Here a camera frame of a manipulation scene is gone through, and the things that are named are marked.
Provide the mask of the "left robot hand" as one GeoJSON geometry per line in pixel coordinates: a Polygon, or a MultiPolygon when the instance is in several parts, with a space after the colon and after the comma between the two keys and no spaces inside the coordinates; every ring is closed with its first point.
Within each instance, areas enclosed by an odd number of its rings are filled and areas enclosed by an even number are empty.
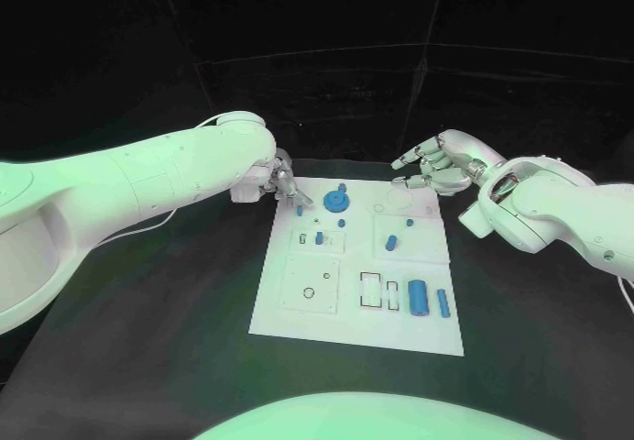
{"type": "Polygon", "coordinates": [[[283,148],[277,148],[270,182],[275,187],[275,194],[278,194],[281,198],[293,199],[298,205],[308,206],[313,204],[313,200],[298,189],[294,180],[291,156],[283,148]]]}

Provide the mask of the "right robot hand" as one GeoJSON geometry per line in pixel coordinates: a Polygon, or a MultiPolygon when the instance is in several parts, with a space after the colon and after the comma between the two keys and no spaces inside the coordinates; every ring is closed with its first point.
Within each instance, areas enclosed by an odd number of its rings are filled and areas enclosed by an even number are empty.
{"type": "Polygon", "coordinates": [[[471,184],[481,186],[507,159],[468,133],[448,129],[409,149],[392,161],[399,170],[418,163],[419,173],[396,177],[391,185],[398,189],[429,188],[440,196],[453,196],[471,184]]]}

